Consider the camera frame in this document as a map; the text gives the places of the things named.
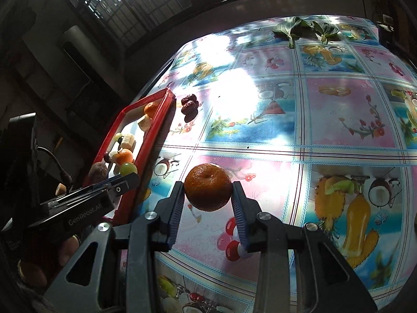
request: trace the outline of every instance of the patterned tablecloth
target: patterned tablecloth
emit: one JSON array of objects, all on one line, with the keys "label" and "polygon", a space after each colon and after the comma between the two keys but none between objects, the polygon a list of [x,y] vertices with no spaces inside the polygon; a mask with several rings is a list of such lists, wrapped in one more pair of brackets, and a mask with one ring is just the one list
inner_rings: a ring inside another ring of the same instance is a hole
[{"label": "patterned tablecloth", "polygon": [[[151,91],[170,87],[177,109],[138,213],[192,167],[215,163],[263,211],[318,223],[382,307],[417,262],[417,73],[378,43],[369,20],[302,18],[335,24],[338,39],[289,49],[271,33],[285,19],[273,19],[178,51]],[[185,123],[180,100],[190,93],[199,113]],[[156,256],[167,313],[252,311],[259,255],[242,250],[232,218],[230,203],[209,213],[186,199],[173,250]]]}]

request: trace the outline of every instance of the red tray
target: red tray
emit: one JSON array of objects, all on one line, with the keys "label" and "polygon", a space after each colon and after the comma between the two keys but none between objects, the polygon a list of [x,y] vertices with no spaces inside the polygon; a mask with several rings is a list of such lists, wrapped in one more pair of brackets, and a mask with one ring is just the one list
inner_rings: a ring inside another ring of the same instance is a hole
[{"label": "red tray", "polygon": [[[152,120],[151,127],[145,133],[143,137],[143,143],[140,147],[139,153],[135,158],[135,165],[138,169],[138,175],[142,176],[149,155],[155,144],[155,140],[161,126],[165,120],[168,110],[173,102],[176,101],[174,93],[169,88],[162,89],[152,95],[149,95],[143,99],[136,101],[135,103],[125,107],[118,115],[113,125],[110,128],[109,133],[104,139],[97,156],[93,163],[103,160],[104,154],[109,148],[113,137],[116,133],[120,132],[125,125],[131,123],[141,116],[143,116],[143,109],[149,102],[161,100],[161,103],[156,110],[155,116]],[[87,179],[84,180],[84,186],[87,186]],[[129,222],[136,195],[136,189],[124,194],[120,199],[118,208],[116,209],[113,218],[105,217],[105,221],[110,221],[113,225],[124,225]]]}]

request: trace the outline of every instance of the metal screw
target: metal screw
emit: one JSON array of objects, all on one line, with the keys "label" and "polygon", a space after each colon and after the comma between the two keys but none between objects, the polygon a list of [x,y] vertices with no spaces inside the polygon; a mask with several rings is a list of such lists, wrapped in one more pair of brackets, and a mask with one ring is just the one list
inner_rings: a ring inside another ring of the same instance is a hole
[{"label": "metal screw", "polygon": [[105,232],[110,228],[110,224],[107,222],[102,222],[97,226],[97,228],[100,232]]},{"label": "metal screw", "polygon": [[150,211],[150,212],[146,212],[145,213],[145,219],[146,220],[153,220],[158,216],[158,213],[154,212],[154,211]]},{"label": "metal screw", "polygon": [[271,215],[268,212],[259,212],[258,213],[258,218],[260,220],[267,221],[267,220],[269,220],[271,218]]},{"label": "metal screw", "polygon": [[318,226],[314,222],[306,223],[306,228],[310,232],[315,232],[316,230],[318,230]]}]

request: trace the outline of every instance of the green grape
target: green grape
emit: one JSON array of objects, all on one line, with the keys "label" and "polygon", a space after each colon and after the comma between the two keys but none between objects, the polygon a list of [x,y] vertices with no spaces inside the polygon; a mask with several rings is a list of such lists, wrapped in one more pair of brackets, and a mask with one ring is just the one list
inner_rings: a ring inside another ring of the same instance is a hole
[{"label": "green grape", "polygon": [[118,139],[120,139],[123,136],[122,133],[116,133],[116,135],[114,136],[113,140],[117,142]]},{"label": "green grape", "polygon": [[121,175],[128,175],[130,173],[138,173],[138,169],[136,166],[131,162],[125,162],[120,166],[120,174]]}]

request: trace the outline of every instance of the table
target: table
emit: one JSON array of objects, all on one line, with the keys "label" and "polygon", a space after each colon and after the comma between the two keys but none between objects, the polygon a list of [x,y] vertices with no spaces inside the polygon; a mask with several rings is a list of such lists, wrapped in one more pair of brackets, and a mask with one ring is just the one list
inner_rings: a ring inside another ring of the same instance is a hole
[{"label": "table", "polygon": [[[137,214],[194,166],[220,165],[263,211],[317,223],[380,308],[417,262],[417,73],[379,44],[369,20],[301,18],[335,24],[338,37],[301,38],[289,49],[271,31],[290,18],[276,18],[204,36],[173,56],[150,93],[171,88],[176,114]],[[199,112],[186,123],[180,100],[191,93]],[[156,255],[162,306],[251,312],[258,264],[240,246],[230,202],[201,212],[186,199],[176,244]]]}]

